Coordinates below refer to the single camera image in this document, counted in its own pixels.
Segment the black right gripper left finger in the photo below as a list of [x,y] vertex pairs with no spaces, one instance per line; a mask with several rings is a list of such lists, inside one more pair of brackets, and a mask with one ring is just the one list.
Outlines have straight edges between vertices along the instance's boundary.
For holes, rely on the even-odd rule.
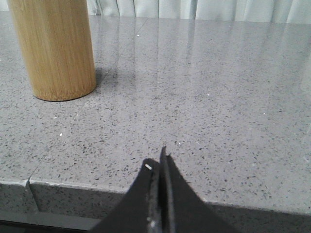
[[140,171],[119,204],[92,233],[159,233],[159,163],[145,159]]

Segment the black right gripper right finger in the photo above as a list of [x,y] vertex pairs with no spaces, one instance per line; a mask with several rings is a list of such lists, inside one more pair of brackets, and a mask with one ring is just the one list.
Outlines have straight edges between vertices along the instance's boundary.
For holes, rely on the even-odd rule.
[[160,153],[160,203],[164,233],[237,233],[196,195],[173,158]]

